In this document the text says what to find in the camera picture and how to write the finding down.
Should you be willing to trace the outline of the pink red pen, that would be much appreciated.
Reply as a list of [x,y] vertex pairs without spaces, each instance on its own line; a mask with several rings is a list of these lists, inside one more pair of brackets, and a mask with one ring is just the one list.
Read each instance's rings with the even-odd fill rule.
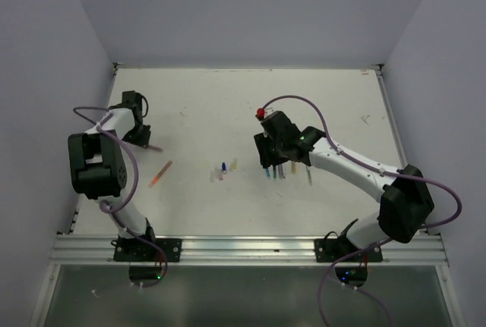
[[147,149],[151,149],[151,150],[157,151],[157,152],[163,152],[163,149],[160,148],[160,147],[158,147],[158,146],[151,146],[151,145],[149,145],[149,146],[147,146]]

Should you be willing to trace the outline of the purple pen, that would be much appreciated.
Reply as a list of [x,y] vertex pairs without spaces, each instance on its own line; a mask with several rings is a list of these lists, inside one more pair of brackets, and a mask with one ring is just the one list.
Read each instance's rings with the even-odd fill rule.
[[284,164],[278,165],[278,173],[279,173],[279,178],[280,179],[285,179],[285,171],[284,171]]

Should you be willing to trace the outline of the orange highlighter pen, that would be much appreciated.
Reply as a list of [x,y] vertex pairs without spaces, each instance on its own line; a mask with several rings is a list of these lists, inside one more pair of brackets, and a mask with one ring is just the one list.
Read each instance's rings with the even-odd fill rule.
[[169,160],[164,166],[163,168],[155,175],[155,177],[152,179],[152,181],[149,183],[149,188],[152,188],[154,187],[158,182],[159,180],[161,179],[161,177],[167,172],[167,170],[172,166],[172,163],[173,161],[172,160]]

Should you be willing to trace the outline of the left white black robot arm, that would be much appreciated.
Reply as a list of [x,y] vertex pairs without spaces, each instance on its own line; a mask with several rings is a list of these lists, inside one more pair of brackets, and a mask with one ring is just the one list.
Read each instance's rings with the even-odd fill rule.
[[74,191],[98,203],[118,229],[120,241],[131,243],[131,252],[147,261],[158,243],[148,219],[134,205],[139,170],[129,146],[147,148],[150,126],[144,123],[149,105],[136,91],[124,91],[121,102],[108,108],[99,121],[83,133],[68,137],[68,158]]

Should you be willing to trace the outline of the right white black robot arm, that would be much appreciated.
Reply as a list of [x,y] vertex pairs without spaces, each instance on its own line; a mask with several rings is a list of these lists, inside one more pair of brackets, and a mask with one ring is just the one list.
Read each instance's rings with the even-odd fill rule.
[[352,261],[366,247],[387,239],[407,244],[433,211],[434,203],[418,168],[408,165],[399,170],[360,155],[351,160],[342,147],[331,146],[324,131],[315,127],[299,130],[282,111],[259,108],[256,118],[263,128],[254,135],[263,168],[299,162],[349,182],[378,203],[377,212],[351,221],[336,239],[327,242],[329,253]]

